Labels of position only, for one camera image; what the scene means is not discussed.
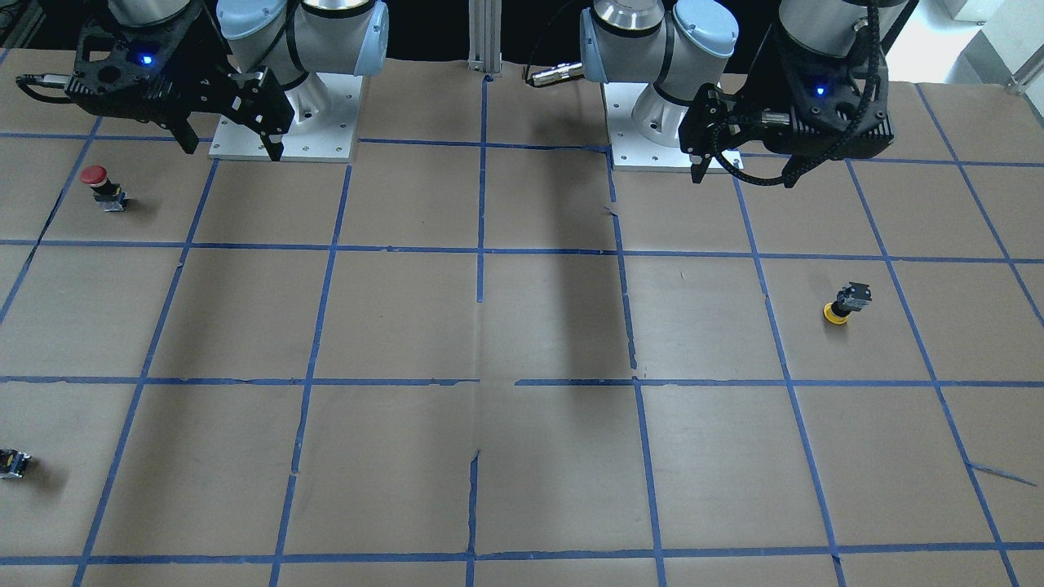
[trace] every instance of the cable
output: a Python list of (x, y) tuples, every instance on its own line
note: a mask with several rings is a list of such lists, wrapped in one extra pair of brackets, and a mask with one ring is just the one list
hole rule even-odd
[(522, 80), (526, 84), (529, 83), (529, 70), (532, 68), (532, 61), (537, 57), (537, 49), (539, 49), (540, 44), (544, 42), (544, 37), (547, 36), (547, 31), (551, 29), (551, 25), (554, 24), (554, 21), (559, 20), (562, 13), (566, 11), (566, 8), (575, 3), (576, 0), (569, 0), (560, 6), (559, 9), (555, 10), (554, 16), (551, 17), (551, 20), (547, 21), (547, 24), (544, 25), (544, 29), (540, 31), (540, 34), (537, 37), (537, 42), (532, 45), (532, 51), (529, 51), (529, 60), (526, 62), (525, 68), (522, 70)]
[(276, 37), (274, 37), (271, 43), (269, 43), (268, 46), (265, 47), (265, 50), (261, 53), (261, 56), (257, 58), (257, 61), (254, 63), (253, 66), (244, 69), (243, 70), (244, 72), (257, 71), (257, 69), (261, 67), (261, 64), (264, 63), (266, 58), (268, 58), (268, 55), (270, 55), (272, 50), (276, 49), (276, 46), (279, 45), (279, 42), (283, 40), (284, 36), (286, 36), (287, 27), (293, 24), (293, 15), (294, 13), (298, 11), (298, 6), (300, 5), (301, 5), (301, 0), (290, 0), (289, 2), (287, 2), (286, 18), (283, 19), (283, 25), (279, 27), (279, 31), (276, 33)]
[(726, 171), (740, 181), (756, 186), (778, 186), (784, 183), (790, 183), (792, 185), (799, 178), (818, 167), (825, 161), (833, 157), (834, 154), (845, 147), (845, 145), (852, 142), (852, 139), (856, 136), (856, 131), (859, 125), (862, 124), (862, 121), (867, 116), (867, 111), (870, 110), (871, 96), (877, 94), (881, 84), (881, 79), (878, 76), (878, 68), (880, 67), (881, 30), (878, 19), (879, 15), (877, 10), (877, 2), (878, 0), (868, 0), (867, 2), (867, 26), (870, 27), (871, 34), (871, 51), (870, 63), (867, 68), (867, 84), (863, 87), (862, 95), (859, 97), (859, 105), (856, 108), (855, 116), (852, 118), (852, 121), (849, 122), (848, 126), (845, 127), (845, 131), (841, 133), (841, 136), (837, 138), (837, 141), (797, 169), (781, 173), (777, 178), (757, 178), (755, 175), (744, 173), (730, 163), (725, 158), (723, 152), (718, 148), (718, 136), (721, 134), (721, 131), (729, 125), (727, 120), (721, 120), (716, 123), (714, 128), (711, 131), (711, 152), (714, 154), (714, 160), (717, 161)]

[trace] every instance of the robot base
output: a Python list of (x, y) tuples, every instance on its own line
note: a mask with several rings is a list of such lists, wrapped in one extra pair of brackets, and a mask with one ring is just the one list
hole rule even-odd
[[(631, 118), (631, 111), (648, 84), (602, 84), (606, 96), (606, 121), (613, 145), (613, 168), (623, 171), (689, 172), (689, 156), (678, 147), (667, 147), (646, 139)], [(725, 151), (733, 165), (743, 168), (738, 150)], [(709, 173), (723, 173), (717, 161), (712, 161)]]
[[(282, 161), (348, 163), (355, 144), (355, 128), (362, 99), (362, 77), (318, 73), (331, 101), (328, 112), (291, 128), (283, 136)], [(268, 154), (253, 131), (223, 116), (210, 145), (211, 159), (268, 161)]]

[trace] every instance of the red button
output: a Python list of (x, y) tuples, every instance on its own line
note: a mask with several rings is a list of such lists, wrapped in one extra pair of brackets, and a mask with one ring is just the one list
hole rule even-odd
[(79, 172), (79, 181), (89, 186), (98, 186), (105, 183), (109, 172), (101, 165), (93, 165)]

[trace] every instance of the blue tape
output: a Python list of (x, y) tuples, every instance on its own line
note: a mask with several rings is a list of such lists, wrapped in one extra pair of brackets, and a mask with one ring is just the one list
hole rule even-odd
[(604, 251), (600, 249), (484, 249), (484, 252), (493, 255), (591, 255), (610, 257), (616, 255), (616, 251)]
[[(935, 122), (940, 133), (942, 133), (942, 127), (939, 126), (939, 121), (935, 120), (934, 114), (930, 110), (929, 114), (932, 115), (932, 120)], [(950, 152), (953, 154), (953, 147), (950, 146), (949, 143), (947, 143), (947, 148), (950, 148)], [(851, 161), (846, 161), (845, 164), (848, 166), (849, 174), (852, 177), (852, 184), (855, 186), (856, 194), (859, 196), (859, 203), (862, 205), (862, 209), (867, 214), (867, 219), (870, 221), (870, 228), (874, 232), (874, 238), (877, 239), (877, 245), (881, 250), (881, 255), (888, 257), (888, 250), (884, 245), (884, 240), (881, 238), (881, 232), (877, 227), (877, 222), (874, 220), (874, 214), (870, 210), (870, 204), (867, 201), (865, 193), (862, 191), (862, 185), (859, 183), (859, 178), (855, 172), (855, 167), (852, 166)], [(960, 440), (960, 433), (957, 431), (953, 415), (950, 413), (950, 406), (946, 401), (946, 397), (943, 395), (943, 388), (939, 384), (939, 377), (935, 374), (935, 368), (931, 363), (931, 357), (928, 356), (928, 349), (924, 344), (924, 338), (921, 336), (921, 330), (918, 328), (917, 322), (914, 320), (914, 312), (910, 310), (909, 302), (906, 299), (903, 286), (899, 282), (899, 274), (896, 273), (896, 267), (891, 260), (885, 260), (885, 265), (888, 267), (888, 275), (892, 277), (892, 283), (896, 288), (896, 292), (899, 295), (899, 302), (903, 307), (903, 312), (906, 314), (906, 321), (909, 323), (910, 331), (914, 334), (914, 339), (917, 342), (918, 350), (921, 352), (921, 358), (924, 360), (925, 368), (928, 370), (928, 376), (931, 378), (933, 383), (933, 389), (935, 390), (935, 396), (939, 399), (940, 406), (943, 408), (943, 414), (946, 416), (946, 423), (950, 427), (950, 433), (953, 437), (954, 443), (957, 445), (957, 451), (960, 453), (962, 461), (967, 463), (968, 451), (965, 450), (964, 442)], [(979, 507), (986, 517), (987, 525), (990, 526), (990, 533), (993, 536), (994, 542), (1000, 544), (1000, 533), (998, 532), (997, 524), (993, 519), (993, 514), (990, 512), (990, 506), (987, 503), (986, 495), (982, 493), (982, 488), (979, 487), (978, 478), (976, 478), (974, 470), (967, 465), (965, 465), (965, 472), (968, 474), (968, 479), (971, 482), (972, 488), (975, 490), (975, 496), (978, 499)], [(1015, 577), (1015, 569), (1012, 567), (1012, 562), (1007, 557), (1007, 553), (1003, 547), (998, 548), (998, 550), (1000, 551), (1001, 560), (1004, 562), (1004, 568), (1007, 570), (1007, 577), (1012, 582), (1012, 587), (1019, 587), (1019, 581)]]
[(1012, 256), (1007, 253), (1007, 248), (1004, 246), (1004, 242), (1000, 238), (1000, 233), (997, 232), (997, 227), (994, 226), (993, 220), (990, 219), (990, 214), (986, 211), (986, 206), (982, 204), (982, 198), (979, 197), (978, 192), (975, 191), (975, 186), (972, 185), (971, 178), (968, 177), (968, 171), (962, 164), (960, 160), (957, 158), (957, 151), (954, 150), (953, 145), (950, 143), (949, 137), (946, 136), (946, 132), (943, 131), (943, 125), (939, 122), (939, 118), (935, 117), (935, 111), (932, 110), (931, 104), (928, 103), (927, 96), (924, 95), (924, 91), (921, 89), (920, 85), (915, 85), (918, 94), (921, 96), (921, 101), (924, 102), (924, 108), (928, 111), (928, 115), (931, 116), (931, 121), (935, 124), (935, 130), (939, 131), (939, 135), (943, 138), (943, 142), (946, 143), (946, 148), (950, 151), (950, 157), (953, 158), (953, 162), (956, 163), (957, 169), (960, 171), (960, 177), (965, 180), (965, 185), (968, 186), (968, 191), (971, 192), (972, 198), (975, 201), (975, 206), (978, 207), (979, 213), (982, 214), (982, 219), (986, 220), (987, 227), (990, 228), (990, 234), (993, 235), (993, 239), (997, 241), (997, 246), (1000, 248), (1001, 255), (1004, 256), (1004, 260), (1007, 262), (1009, 267), (1011, 267), (1012, 273), (1015, 274), (1016, 281), (1019, 282), (1019, 287), (1022, 288), (1022, 294), (1026, 297), (1026, 301), (1029, 302), (1029, 307), (1033, 308), (1034, 314), (1037, 316), (1037, 322), (1044, 327), (1044, 315), (1041, 314), (1040, 307), (1037, 306), (1037, 302), (1034, 300), (1033, 295), (1029, 292), (1029, 288), (1026, 287), (1026, 282), (1023, 281), (1022, 275), (1019, 273), (1019, 268), (1015, 266), (1012, 262)]
[(0, 557), (0, 566), (74, 565), (79, 557)]
[(0, 139), (68, 139), (84, 141), (90, 139), (91, 135), (76, 135), (65, 133), (4, 133), (0, 132)]
[(843, 555), (874, 555), (883, 553), (959, 553), (996, 550), (996, 542), (931, 542), (926, 544), (862, 544), (838, 546)]
[(973, 167), (1044, 167), (1044, 163), (1016, 163), (995, 161), (962, 161), (962, 165)]
[[(1044, 550), (1044, 542), (927, 542), (897, 544), (840, 544), (841, 555), (887, 554), (887, 553), (973, 553), (992, 551), (1003, 547), (1005, 550)], [(745, 558), (745, 557), (802, 557), (829, 555), (827, 546), (767, 546), (743, 548), (665, 548), (665, 559), (697, 558)], [(477, 561), (554, 561), (554, 560), (607, 560), (607, 559), (651, 559), (651, 549), (623, 550), (518, 550), (490, 553), (475, 556)], [(94, 556), (90, 565), (230, 565), (270, 564), (272, 555), (132, 555)], [(364, 553), (364, 554), (311, 554), (285, 555), (284, 563), (420, 563), (420, 562), (466, 562), (467, 553)], [(0, 566), (63, 566), (76, 564), (80, 557), (0, 557)]]
[(88, 385), (134, 385), (138, 377), (64, 377), (39, 375), (0, 375), (0, 383), (79, 383)]
[(997, 468), (994, 468), (994, 467), (988, 467), (986, 465), (982, 465), (982, 464), (979, 464), (979, 463), (973, 463), (971, 461), (965, 461), (965, 465), (968, 465), (969, 467), (971, 467), (972, 469), (975, 469), (976, 471), (982, 471), (983, 473), (990, 473), (991, 475), (997, 475), (998, 477), (1003, 477), (1005, 479), (1011, 479), (1013, 482), (1018, 482), (1018, 483), (1021, 483), (1021, 484), (1024, 484), (1024, 485), (1028, 485), (1030, 487), (1038, 487), (1037, 483), (1035, 483), (1035, 482), (1031, 482), (1031, 480), (1029, 480), (1029, 479), (1027, 479), (1025, 477), (1020, 477), (1019, 475), (1016, 475), (1015, 473), (1010, 473), (1010, 472), (1003, 471), (1001, 469), (997, 469)]
[(174, 292), (177, 290), (177, 284), (181, 282), (182, 273), (185, 269), (185, 261), (187, 260), (189, 251), (191, 250), (192, 239), (195, 237), (196, 229), (199, 227), (199, 218), (203, 216), (203, 210), (207, 206), (207, 197), (210, 195), (210, 189), (214, 183), (214, 175), (217, 173), (217, 161), (214, 161), (211, 164), (210, 174), (207, 178), (207, 184), (204, 186), (203, 194), (199, 196), (199, 204), (196, 206), (195, 215), (192, 217), (192, 225), (189, 228), (188, 236), (185, 238), (185, 244), (182, 249), (180, 262), (174, 268), (173, 277), (170, 280), (170, 286), (167, 288), (167, 297), (163, 301), (163, 309), (160, 311), (160, 318), (157, 320), (156, 328), (152, 331), (152, 338), (148, 344), (148, 351), (145, 353), (145, 361), (141, 368), (140, 381), (135, 388), (134, 396), (132, 396), (130, 399), (130, 405), (127, 407), (127, 414), (123, 420), (123, 428), (120, 431), (119, 442), (116, 444), (116, 453), (113, 455), (113, 462), (112, 465), (110, 465), (109, 474), (105, 477), (105, 485), (101, 490), (101, 497), (98, 499), (98, 507), (95, 510), (94, 519), (91, 522), (91, 530), (88, 533), (87, 542), (84, 544), (84, 554), (80, 563), (76, 567), (76, 574), (73, 579), (72, 587), (80, 587), (84, 582), (84, 573), (87, 571), (87, 565), (91, 558), (91, 553), (94, 550), (94, 542), (98, 538), (98, 531), (101, 529), (101, 520), (105, 515), (105, 509), (109, 506), (109, 498), (112, 495), (113, 486), (116, 483), (116, 474), (119, 472), (120, 463), (123, 460), (123, 451), (126, 449), (127, 439), (130, 436), (130, 427), (134, 424), (135, 415), (138, 410), (138, 404), (141, 402), (142, 391), (145, 389), (144, 379), (148, 377), (148, 370), (152, 366), (152, 358), (156, 356), (156, 349), (160, 344), (160, 336), (163, 334), (163, 327), (166, 325), (167, 316), (170, 313), (170, 306), (174, 301)]
[(746, 238), (751, 243), (751, 252), (754, 254), (754, 267), (758, 273), (758, 282), (761, 284), (761, 292), (765, 297), (765, 311), (768, 313), (768, 324), (772, 327), (773, 339), (776, 343), (776, 353), (779, 355), (780, 368), (783, 371), (783, 380), (786, 382), (787, 395), (790, 398), (790, 407), (793, 409), (794, 421), (798, 425), (798, 432), (801, 436), (801, 444), (805, 450), (805, 460), (808, 462), (808, 470), (812, 477), (812, 487), (815, 490), (815, 499), (820, 503), (820, 513), (823, 516), (823, 527), (827, 535), (827, 545), (830, 547), (830, 555), (834, 563), (834, 574), (837, 577), (838, 587), (847, 587), (845, 581), (845, 570), (841, 568), (840, 558), (837, 556), (837, 539), (834, 535), (834, 525), (830, 519), (830, 510), (827, 507), (827, 497), (823, 491), (823, 483), (820, 479), (818, 467), (815, 464), (815, 455), (812, 453), (812, 445), (808, 438), (808, 430), (805, 427), (805, 418), (801, 412), (801, 403), (798, 401), (798, 393), (794, 391), (793, 381), (790, 377), (790, 369), (787, 367), (786, 352), (783, 349), (783, 338), (780, 335), (779, 323), (776, 321), (776, 311), (773, 309), (773, 301), (768, 295), (768, 283), (765, 281), (764, 267), (761, 265), (761, 258), (758, 253), (758, 243), (754, 238), (754, 225), (751, 222), (751, 215), (746, 208), (746, 201), (743, 197), (743, 189), (739, 185), (739, 180), (732, 179), (733, 187), (736, 190), (736, 197), (739, 201), (739, 210), (743, 216), (743, 226), (746, 228)]
[(138, 240), (68, 240), (53, 239), (44, 240), (40, 243), (43, 246), (99, 246), (99, 248), (126, 248), (126, 249), (181, 249), (184, 242), (171, 241), (138, 241)]
[(475, 148), (482, 146), (482, 143), (474, 141), (426, 141), (420, 139), (359, 139), (359, 142), (379, 145), (460, 146)]
[(323, 277), (323, 289), (319, 294), (318, 310), (315, 312), (315, 330), (312, 334), (312, 350), (308, 357), (308, 369), (305, 374), (305, 386), (301, 393), (301, 420), (294, 437), (293, 456), (290, 460), (290, 474), (286, 482), (286, 494), (283, 497), (283, 514), (280, 518), (279, 534), (276, 539), (276, 560), (271, 564), (269, 586), (277, 587), (282, 568), (283, 551), (286, 547), (286, 534), (290, 526), (290, 510), (293, 507), (293, 496), (298, 486), (298, 473), (301, 470), (301, 453), (305, 443), (305, 430), (308, 426), (308, 409), (311, 405), (312, 386), (315, 379), (315, 363), (318, 360), (319, 344), (323, 341), (323, 325), (326, 322), (327, 303), (330, 299), (330, 284), (333, 281), (334, 266), (337, 261), (337, 242), (340, 240), (341, 227), (345, 224), (345, 210), (348, 207), (348, 192), (352, 183), (352, 167), (345, 167), (345, 181), (341, 185), (340, 202), (337, 205), (337, 218), (334, 221), (333, 236), (327, 246), (326, 273)]
[(635, 349), (635, 327), (634, 322), (631, 320), (631, 294), (627, 288), (627, 268), (624, 263), (623, 241), (620, 233), (620, 218), (618, 216), (613, 216), (613, 232), (616, 235), (616, 245), (620, 251), (616, 256), (616, 264), (620, 272), (620, 291), (623, 295), (623, 327), (627, 331), (627, 357), (631, 359), (631, 369), (636, 370), (638, 369), (638, 352)]
[(807, 557), (829, 555), (828, 546), (770, 546), (767, 548), (670, 548), (668, 559), (743, 558), (743, 557)]
[(481, 143), (478, 163), (478, 253), (475, 258), (475, 302), (481, 304), (485, 298), (485, 174), (487, 140), (489, 134), (489, 85), (492, 76), (482, 77)]
[(268, 244), (264, 242), (193, 242), (193, 249), (235, 249), (257, 251), (329, 251), (329, 244)]
[(478, 455), (471, 460), (468, 477), (471, 479), (471, 489), (468, 492), (468, 549), (465, 550), (467, 557), (467, 569), (465, 571), (465, 585), (475, 587), (475, 538), (478, 526)]
[(939, 159), (889, 159), (887, 157), (875, 157), (873, 159), (860, 159), (869, 163), (910, 163), (916, 165), (953, 165), (952, 161)]
[(457, 383), (478, 383), (478, 379), (341, 379), (323, 378), (312, 379), (313, 385), (343, 385), (343, 386), (397, 386), (397, 388), (421, 388), (428, 385), (453, 386)]
[(482, 138), (479, 142), (474, 141), (429, 141), (423, 139), (359, 139), (360, 143), (385, 144), (385, 145), (414, 145), (414, 146), (456, 146), (472, 148), (504, 148), (520, 150), (590, 150), (594, 152), (608, 152), (607, 145), (527, 145), (521, 143), (491, 143), (485, 140), (485, 126), (483, 125)]
[(338, 244), (335, 249), (350, 253), (464, 253), (474, 255), (478, 252), (478, 249), (471, 246), (381, 246), (376, 244)]
[[(611, 204), (617, 202), (616, 183), (613, 181), (613, 155), (606, 150), (606, 179), (609, 182), (609, 201)], [(627, 267), (623, 255), (623, 231), (620, 226), (620, 217), (611, 214), (613, 219), (613, 236), (616, 239), (616, 263), (620, 274), (620, 294), (623, 303), (623, 326), (627, 332), (627, 356), (631, 360), (631, 369), (638, 369), (638, 353), (635, 347), (635, 328), (631, 314), (631, 294), (627, 288)], [(645, 492), (648, 497), (649, 524), (652, 534), (652, 555), (656, 559), (657, 582), (659, 587), (667, 587), (667, 571), (663, 562), (663, 542), (660, 537), (660, 510), (657, 507), (656, 482), (652, 477), (652, 457), (649, 452), (648, 427), (645, 420), (645, 401), (642, 396), (641, 384), (633, 379), (635, 390), (635, 407), (638, 413), (638, 430), (642, 442), (642, 462), (645, 468)]]
[(66, 178), (66, 183), (62, 186), (62, 191), (58, 192), (58, 195), (54, 201), (54, 206), (51, 207), (51, 211), (47, 215), (47, 220), (44, 221), (44, 227), (40, 231), (40, 235), (37, 236), (37, 240), (32, 245), (32, 249), (29, 251), (28, 256), (26, 256), (25, 261), (22, 263), (22, 268), (19, 271), (18, 277), (15, 278), (15, 283), (11, 284), (10, 291), (7, 292), (7, 297), (4, 300), (3, 305), (0, 306), (0, 324), (3, 324), (3, 321), (7, 318), (7, 312), (10, 311), (10, 306), (15, 303), (15, 297), (18, 295), (18, 290), (21, 289), (22, 283), (25, 281), (25, 276), (29, 273), (29, 267), (32, 266), (32, 260), (37, 257), (37, 251), (40, 250), (40, 243), (44, 240), (44, 235), (47, 234), (47, 230), (51, 228), (51, 222), (54, 221), (54, 216), (58, 213), (58, 208), (61, 208), (62, 203), (65, 202), (65, 196), (72, 187), (72, 182), (76, 178), (80, 165), (84, 164), (87, 151), (91, 148), (92, 138), (98, 132), (98, 126), (100, 125), (101, 117), (99, 116), (94, 121), (94, 126), (91, 128), (91, 135), (88, 136), (87, 140), (84, 142), (82, 148), (79, 149), (79, 156), (76, 158), (76, 162), (73, 163), (72, 170), (69, 171), (69, 175)]
[(650, 549), (628, 550), (554, 550), (490, 553), (475, 557), (479, 561), (574, 561), (603, 559), (651, 559)]
[[(0, 239), (0, 244), (29, 245), (30, 239)], [(183, 243), (173, 241), (147, 240), (68, 240), (45, 239), (41, 246), (123, 246), (180, 249)], [(192, 249), (260, 250), (260, 251), (327, 251), (326, 244), (268, 243), (268, 242), (193, 242)], [(358, 253), (446, 253), (474, 255), (481, 251), (487, 255), (582, 255), (612, 256), (616, 251), (603, 249), (520, 249), (520, 248), (474, 248), (474, 246), (396, 246), (390, 244), (338, 244), (337, 251)], [(689, 257), (752, 259), (753, 253), (733, 251), (634, 251), (624, 250), (626, 257)], [(834, 255), (820, 253), (758, 253), (762, 259), (822, 260), (822, 261), (906, 261), (911, 263), (999, 263), (999, 264), (1044, 264), (1044, 259), (1003, 259), (989, 257), (883, 257), (881, 255)]]
[(638, 412), (638, 435), (642, 441), (642, 466), (645, 468), (645, 493), (649, 502), (649, 524), (652, 531), (652, 558), (656, 559), (657, 580), (660, 587), (667, 587), (667, 569), (663, 562), (663, 539), (660, 535), (660, 508), (656, 499), (656, 479), (652, 476), (652, 451), (649, 448), (648, 421), (645, 418), (645, 397), (641, 383), (635, 381), (635, 407)]

